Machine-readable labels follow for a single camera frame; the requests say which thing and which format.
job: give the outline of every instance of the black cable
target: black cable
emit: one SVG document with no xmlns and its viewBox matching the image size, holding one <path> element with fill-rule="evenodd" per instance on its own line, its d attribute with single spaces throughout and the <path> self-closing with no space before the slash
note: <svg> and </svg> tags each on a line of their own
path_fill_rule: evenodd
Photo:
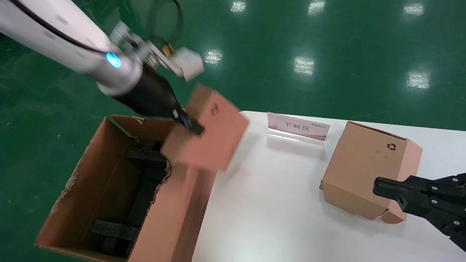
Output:
<svg viewBox="0 0 466 262">
<path fill-rule="evenodd" d="M 83 44 L 83 43 L 69 37 L 68 35 L 66 35 L 62 31 L 58 30 L 57 28 L 55 28 L 54 26 L 52 26 L 51 24 L 49 24 L 48 22 L 46 22 L 45 20 L 40 18 L 33 11 L 31 11 L 31 9 L 29 9 L 25 5 L 23 5 L 19 0 L 9 0 L 9 1 L 12 4 L 14 4 L 18 9 L 20 9 L 24 14 L 29 16 L 32 20 L 36 21 L 38 24 L 43 26 L 45 29 L 47 29 L 48 31 L 50 31 L 53 34 L 57 35 L 58 37 L 62 38 L 63 40 L 65 40 L 65 41 L 67 41 L 67 42 L 69 42 L 69 43 L 71 43 L 71 44 L 73 44 L 73 45 L 75 45 L 77 47 L 81 47 L 82 49 L 85 49 L 85 50 L 88 50 L 88 51 L 91 51 L 91 52 L 96 52 L 96 53 L 100 53 L 100 54 L 111 53 L 111 52 L 107 52 L 107 51 L 97 50 L 95 48 L 87 46 L 87 45 L 85 45 L 85 44 Z"/>
<path fill-rule="evenodd" d="M 156 14 L 157 14 L 157 11 L 161 9 L 161 8 L 157 9 L 158 0 L 154 0 L 152 2 L 152 7 L 151 7 L 151 10 L 149 12 L 148 19 L 147 19 L 147 27 L 149 29 L 149 40 L 151 42 L 162 42 L 164 45 L 167 45 L 167 44 L 169 44 L 169 42 L 172 42 L 172 43 L 176 42 L 181 36 L 181 33 L 183 31 L 183 23 L 184 23 L 184 21 L 183 21 L 183 10 L 182 10 L 181 5 L 179 4 L 178 0 L 171 0 L 171 1 L 173 1 L 173 3 L 176 5 L 177 10 L 178 10 L 178 20 L 177 20 L 175 32 L 173 32 L 173 35 L 168 40 L 165 40 L 161 36 L 158 36 L 158 35 L 154 34 L 155 21 L 156 21 L 156 17 L 157 17 Z"/>
</svg>

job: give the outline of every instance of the white table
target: white table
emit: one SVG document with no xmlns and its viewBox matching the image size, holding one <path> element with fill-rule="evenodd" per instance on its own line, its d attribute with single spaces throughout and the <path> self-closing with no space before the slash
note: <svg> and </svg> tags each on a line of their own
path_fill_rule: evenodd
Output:
<svg viewBox="0 0 466 262">
<path fill-rule="evenodd" d="M 306 156 L 300 147 L 267 143 L 265 113 L 243 114 L 251 124 L 228 170 L 217 174 L 193 262 L 466 261 L 465 252 L 422 218 L 408 215 L 389 225 L 323 200 L 319 183 L 346 120 L 295 116 L 331 125 L 322 154 Z M 466 172 L 466 132 L 364 124 L 423 147 L 418 176 Z"/>
</svg>

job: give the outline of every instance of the recycling symbol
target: recycling symbol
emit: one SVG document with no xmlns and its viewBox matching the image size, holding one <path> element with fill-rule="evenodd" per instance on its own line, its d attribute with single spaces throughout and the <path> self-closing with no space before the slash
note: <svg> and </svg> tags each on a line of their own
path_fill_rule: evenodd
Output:
<svg viewBox="0 0 466 262">
<path fill-rule="evenodd" d="M 390 149 L 390 150 L 392 150 L 392 151 L 394 151 L 394 150 L 397 149 L 397 145 L 395 145 L 395 144 L 387 144 L 387 148 Z"/>
</svg>

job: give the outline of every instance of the small cardboard box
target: small cardboard box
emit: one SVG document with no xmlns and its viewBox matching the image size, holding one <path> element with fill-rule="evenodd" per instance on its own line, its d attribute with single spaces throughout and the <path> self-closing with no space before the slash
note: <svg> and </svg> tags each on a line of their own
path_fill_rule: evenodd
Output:
<svg viewBox="0 0 466 262">
<path fill-rule="evenodd" d="M 139 167 L 125 159 L 128 150 L 139 147 L 138 141 L 165 140 L 165 150 L 175 146 L 178 148 L 176 152 L 185 158 L 166 155 L 171 168 L 167 168 L 167 176 L 155 191 L 128 261 L 191 261 L 217 169 L 227 167 L 248 126 L 247 119 L 220 94 L 198 87 L 193 98 L 198 98 L 200 93 L 203 98 L 200 101 L 204 103 L 191 100 L 187 111 L 197 116 L 206 128 L 201 138 L 190 134 L 184 134 L 189 139 L 173 136 L 171 131 L 180 132 L 182 127 L 171 120 L 113 116 L 115 122 L 131 135 L 129 137 L 105 118 L 52 207 L 35 244 L 91 261 L 126 261 L 122 257 L 103 254 L 100 248 L 104 237 L 92 233 L 91 229 L 96 220 L 124 223 L 141 183 Z M 210 113 L 212 107 L 217 108 L 215 115 Z M 226 122 L 220 120 L 224 117 L 233 120 L 230 132 L 210 137 L 225 129 Z M 203 139 L 216 144 L 205 145 L 200 142 Z M 185 141 L 191 140 L 196 141 L 199 149 L 190 148 L 192 153 L 198 154 L 196 158 L 184 153 L 183 147 L 190 145 Z M 215 162 L 211 166 L 203 157 L 210 158 L 210 152 L 215 149 L 221 165 Z M 175 161 L 171 161 L 170 156 L 174 156 Z"/>
<path fill-rule="evenodd" d="M 370 220 L 406 220 L 398 203 L 372 193 L 377 177 L 415 176 L 422 148 L 413 141 L 349 121 L 321 181 L 327 202 Z"/>
</svg>

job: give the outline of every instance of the epoxy floor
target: epoxy floor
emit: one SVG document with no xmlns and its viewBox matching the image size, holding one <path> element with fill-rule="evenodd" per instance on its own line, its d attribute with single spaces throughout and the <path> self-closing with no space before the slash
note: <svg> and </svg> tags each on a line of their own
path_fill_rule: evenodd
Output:
<svg viewBox="0 0 466 262">
<path fill-rule="evenodd" d="M 242 110 L 466 131 L 462 0 L 180 0 L 182 37 L 206 72 L 161 70 L 185 105 L 196 82 Z M 147 37 L 151 0 L 75 0 L 109 33 L 123 20 Z M 176 9 L 157 13 L 168 37 Z M 34 239 L 104 116 L 131 110 L 93 80 L 0 41 L 0 257 L 77 259 Z"/>
</svg>

